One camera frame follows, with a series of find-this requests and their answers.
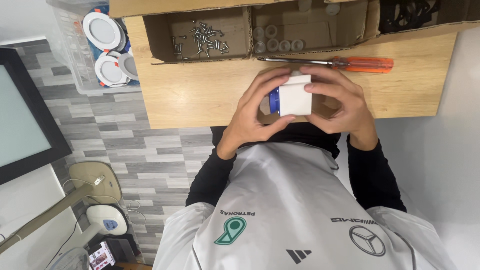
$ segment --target white wall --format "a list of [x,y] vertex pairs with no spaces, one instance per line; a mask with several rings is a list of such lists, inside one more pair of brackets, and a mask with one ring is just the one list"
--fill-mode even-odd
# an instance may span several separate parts
[[376,121],[400,188],[462,270],[480,270],[479,48],[480,28],[459,34],[436,116]]
[[45,0],[0,0],[0,45],[43,39],[55,18]]
[[[50,164],[0,185],[0,233],[7,237],[63,197]],[[75,221],[71,208],[65,209],[3,252],[1,268],[43,270],[73,232]],[[77,227],[75,235],[80,232]]]

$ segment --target pile of screws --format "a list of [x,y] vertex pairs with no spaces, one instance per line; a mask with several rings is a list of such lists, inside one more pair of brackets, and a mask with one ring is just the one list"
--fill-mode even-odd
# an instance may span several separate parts
[[[192,35],[193,43],[198,47],[198,55],[200,55],[201,52],[204,52],[207,57],[210,58],[210,54],[208,53],[210,49],[218,50],[222,54],[228,53],[229,47],[226,42],[222,42],[218,39],[215,39],[215,41],[210,40],[210,37],[215,37],[217,34],[219,34],[220,37],[223,37],[225,34],[223,34],[221,30],[213,30],[212,26],[207,26],[207,24],[204,24],[202,22],[198,22],[198,24],[199,27],[194,27],[192,30],[188,31],[189,33],[194,32],[194,34]],[[179,38],[187,39],[187,36],[179,36]],[[175,37],[172,37],[172,40],[174,47],[173,54],[179,54],[182,61],[190,59],[190,57],[184,58],[182,56],[181,51],[183,43],[177,44],[175,42]]]

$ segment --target black frame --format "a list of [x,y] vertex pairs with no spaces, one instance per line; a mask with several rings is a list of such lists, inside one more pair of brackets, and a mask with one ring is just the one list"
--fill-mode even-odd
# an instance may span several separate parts
[[0,167],[0,184],[52,163],[72,153],[32,78],[15,49],[0,48],[4,65],[51,148]]

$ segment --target orange screwdriver handle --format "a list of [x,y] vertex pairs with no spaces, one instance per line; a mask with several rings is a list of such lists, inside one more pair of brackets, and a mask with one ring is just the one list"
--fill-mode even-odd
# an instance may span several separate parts
[[393,59],[375,57],[348,57],[335,56],[332,59],[332,69],[346,71],[389,73],[393,68]]

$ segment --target hand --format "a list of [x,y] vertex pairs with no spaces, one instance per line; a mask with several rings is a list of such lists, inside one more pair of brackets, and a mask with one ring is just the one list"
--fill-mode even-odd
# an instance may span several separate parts
[[262,99],[270,91],[287,82],[289,75],[290,69],[276,68],[255,77],[240,98],[232,121],[218,143],[216,152],[221,159],[229,160],[234,157],[237,148],[244,143],[268,140],[295,120],[295,115],[286,115],[273,124],[264,126],[257,119],[257,111]]
[[374,149],[378,143],[378,136],[375,121],[363,96],[363,89],[336,70],[302,66],[300,71],[311,74],[312,80],[322,81],[305,85],[306,92],[333,97],[342,103],[342,107],[328,119],[316,113],[305,118],[329,134],[350,132],[350,144],[357,149],[364,151]]

